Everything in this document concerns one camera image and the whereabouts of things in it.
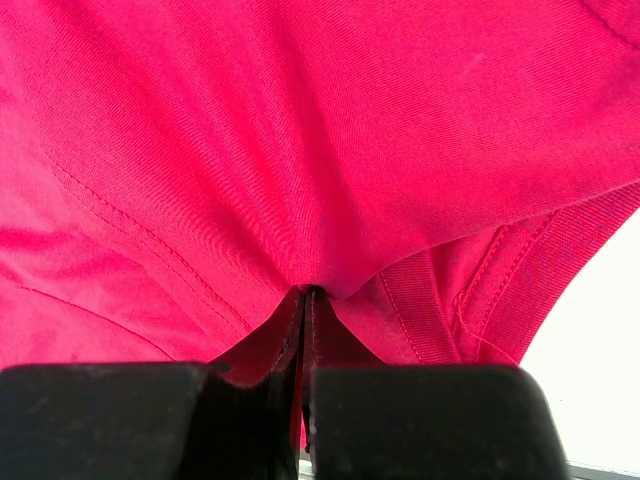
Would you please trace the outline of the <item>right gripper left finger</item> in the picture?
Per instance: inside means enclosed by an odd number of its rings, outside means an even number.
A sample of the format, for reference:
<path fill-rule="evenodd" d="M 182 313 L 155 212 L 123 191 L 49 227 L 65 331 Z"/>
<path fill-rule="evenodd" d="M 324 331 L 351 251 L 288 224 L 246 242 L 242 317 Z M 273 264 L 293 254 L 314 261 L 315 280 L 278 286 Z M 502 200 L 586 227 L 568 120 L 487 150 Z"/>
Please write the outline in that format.
<path fill-rule="evenodd" d="M 21 365 L 1 374 L 5 479 L 294 479 L 304 299 L 208 363 Z"/>

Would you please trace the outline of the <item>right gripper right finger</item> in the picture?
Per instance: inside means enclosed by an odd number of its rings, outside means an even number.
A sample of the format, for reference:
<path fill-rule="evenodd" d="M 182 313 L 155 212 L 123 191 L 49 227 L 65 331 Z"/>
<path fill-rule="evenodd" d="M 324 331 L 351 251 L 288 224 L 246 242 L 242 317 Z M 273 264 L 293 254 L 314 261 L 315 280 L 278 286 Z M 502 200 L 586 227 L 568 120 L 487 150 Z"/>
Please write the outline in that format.
<path fill-rule="evenodd" d="M 508 365 L 387 365 L 326 294 L 304 310 L 302 411 L 318 479 L 566 479 L 538 383 Z"/>

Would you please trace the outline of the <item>pink t shirt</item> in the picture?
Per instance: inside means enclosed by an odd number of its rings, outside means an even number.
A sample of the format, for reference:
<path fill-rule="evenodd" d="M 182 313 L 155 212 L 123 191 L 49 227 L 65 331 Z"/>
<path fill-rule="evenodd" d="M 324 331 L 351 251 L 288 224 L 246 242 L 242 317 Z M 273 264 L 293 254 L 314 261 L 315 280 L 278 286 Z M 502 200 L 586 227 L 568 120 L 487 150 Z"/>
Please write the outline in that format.
<path fill-rule="evenodd" d="M 638 206 L 635 1 L 1 5 L 3 367 L 517 364 Z"/>

